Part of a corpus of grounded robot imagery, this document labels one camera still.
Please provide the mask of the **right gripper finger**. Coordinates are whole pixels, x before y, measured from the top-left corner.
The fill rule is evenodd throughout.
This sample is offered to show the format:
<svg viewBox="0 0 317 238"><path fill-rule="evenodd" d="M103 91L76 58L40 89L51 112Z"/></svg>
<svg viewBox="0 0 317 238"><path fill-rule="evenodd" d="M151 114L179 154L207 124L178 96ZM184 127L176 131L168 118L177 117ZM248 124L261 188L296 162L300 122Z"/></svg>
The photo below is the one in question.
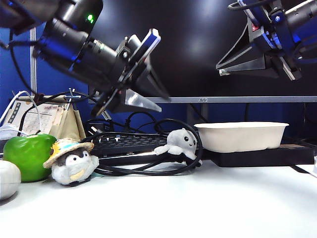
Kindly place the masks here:
<svg viewBox="0 0 317 238"><path fill-rule="evenodd" d="M266 46L264 28L248 23L242 35L217 63L216 69L265 69L265 56L261 46Z"/></svg>
<svg viewBox="0 0 317 238"><path fill-rule="evenodd" d="M266 65L264 58L257 58L237 65L220 68L219 75L247 75L278 78L279 71L272 65Z"/></svg>

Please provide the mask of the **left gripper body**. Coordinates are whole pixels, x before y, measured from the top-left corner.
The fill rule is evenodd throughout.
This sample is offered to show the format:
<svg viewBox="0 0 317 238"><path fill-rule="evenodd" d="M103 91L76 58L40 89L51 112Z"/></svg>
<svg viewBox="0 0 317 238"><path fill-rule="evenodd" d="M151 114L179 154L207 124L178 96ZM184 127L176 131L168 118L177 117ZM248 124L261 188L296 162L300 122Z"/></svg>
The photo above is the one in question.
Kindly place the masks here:
<svg viewBox="0 0 317 238"><path fill-rule="evenodd" d="M99 116L108 109L109 103L118 91L124 89L135 91L134 71L147 57L150 57L159 42L160 35L155 28L151 28L143 40L139 40L136 35L123 40L116 51L100 41L90 42L93 64L90 85L101 93L91 111L92 116Z"/></svg>

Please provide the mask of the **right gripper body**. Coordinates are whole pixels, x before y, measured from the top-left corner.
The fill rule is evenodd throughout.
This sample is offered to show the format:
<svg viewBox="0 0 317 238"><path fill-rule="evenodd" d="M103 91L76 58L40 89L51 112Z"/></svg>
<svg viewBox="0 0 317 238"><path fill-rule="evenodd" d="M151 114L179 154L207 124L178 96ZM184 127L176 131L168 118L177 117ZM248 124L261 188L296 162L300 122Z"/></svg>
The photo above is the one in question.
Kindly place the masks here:
<svg viewBox="0 0 317 238"><path fill-rule="evenodd" d="M280 0L240 0L239 6L248 17L248 23L263 27L266 46L261 46L265 64L272 65L291 81L302 77L301 70L290 57L295 42L286 21Z"/></svg>

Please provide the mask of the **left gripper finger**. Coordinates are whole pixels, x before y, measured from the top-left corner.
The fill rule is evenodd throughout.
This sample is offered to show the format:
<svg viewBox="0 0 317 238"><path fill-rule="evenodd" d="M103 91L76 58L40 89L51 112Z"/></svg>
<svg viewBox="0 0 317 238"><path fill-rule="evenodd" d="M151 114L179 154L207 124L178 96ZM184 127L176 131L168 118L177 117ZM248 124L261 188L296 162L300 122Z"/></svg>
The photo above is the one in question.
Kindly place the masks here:
<svg viewBox="0 0 317 238"><path fill-rule="evenodd" d="M160 106L131 89L120 90L108 105L112 113L125 112L162 112Z"/></svg>
<svg viewBox="0 0 317 238"><path fill-rule="evenodd" d="M169 101L169 93L155 73L150 57L147 57L134 71L133 89L146 97L160 97Z"/></svg>

